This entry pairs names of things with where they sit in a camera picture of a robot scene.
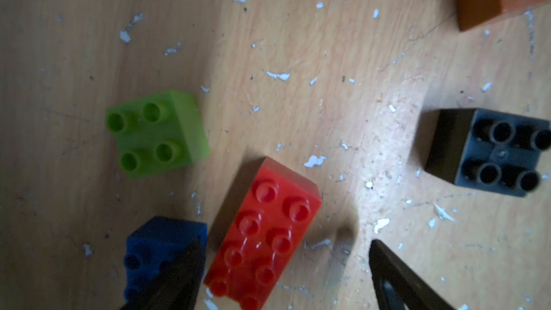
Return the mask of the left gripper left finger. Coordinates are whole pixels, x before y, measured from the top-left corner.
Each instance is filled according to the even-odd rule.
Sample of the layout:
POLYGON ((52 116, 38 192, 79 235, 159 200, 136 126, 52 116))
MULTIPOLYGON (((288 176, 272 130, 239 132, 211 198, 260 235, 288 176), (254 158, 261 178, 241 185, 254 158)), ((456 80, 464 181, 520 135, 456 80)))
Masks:
POLYGON ((165 268, 145 291, 122 306, 139 309, 193 309, 205 269, 206 252, 197 238, 165 268))

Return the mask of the dark blue square lego brick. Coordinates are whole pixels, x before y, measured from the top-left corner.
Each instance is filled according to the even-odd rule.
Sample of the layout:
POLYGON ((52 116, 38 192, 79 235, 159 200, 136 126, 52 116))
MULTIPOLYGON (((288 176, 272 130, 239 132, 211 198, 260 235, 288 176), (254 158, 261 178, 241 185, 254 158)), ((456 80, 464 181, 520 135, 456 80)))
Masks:
POLYGON ((200 241, 206 247, 207 225, 203 222, 156 216, 126 239, 125 301, 134 300, 190 244, 200 241))

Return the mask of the lime green square lego brick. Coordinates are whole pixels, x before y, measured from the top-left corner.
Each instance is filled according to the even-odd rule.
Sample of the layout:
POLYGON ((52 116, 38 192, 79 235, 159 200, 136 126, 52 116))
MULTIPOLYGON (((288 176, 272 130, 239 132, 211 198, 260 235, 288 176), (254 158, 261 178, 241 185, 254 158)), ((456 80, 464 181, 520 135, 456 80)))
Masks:
POLYGON ((192 93, 171 89, 111 106, 106 128, 131 179, 191 166, 210 154, 192 93))

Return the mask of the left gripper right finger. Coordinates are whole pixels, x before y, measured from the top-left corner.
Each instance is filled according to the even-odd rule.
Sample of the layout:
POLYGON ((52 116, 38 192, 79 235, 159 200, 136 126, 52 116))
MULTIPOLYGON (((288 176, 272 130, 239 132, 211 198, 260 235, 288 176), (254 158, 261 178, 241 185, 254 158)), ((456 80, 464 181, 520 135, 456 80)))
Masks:
POLYGON ((380 309, 453 310, 381 240, 371 242, 369 264, 380 309))

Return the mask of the long red lego brick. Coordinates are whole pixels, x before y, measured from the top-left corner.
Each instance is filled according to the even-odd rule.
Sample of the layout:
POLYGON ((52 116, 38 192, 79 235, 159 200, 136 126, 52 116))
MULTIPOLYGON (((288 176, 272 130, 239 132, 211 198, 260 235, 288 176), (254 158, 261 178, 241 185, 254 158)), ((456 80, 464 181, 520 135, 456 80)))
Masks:
POLYGON ((204 279, 216 297, 261 309, 322 205, 311 180, 263 160, 204 279))

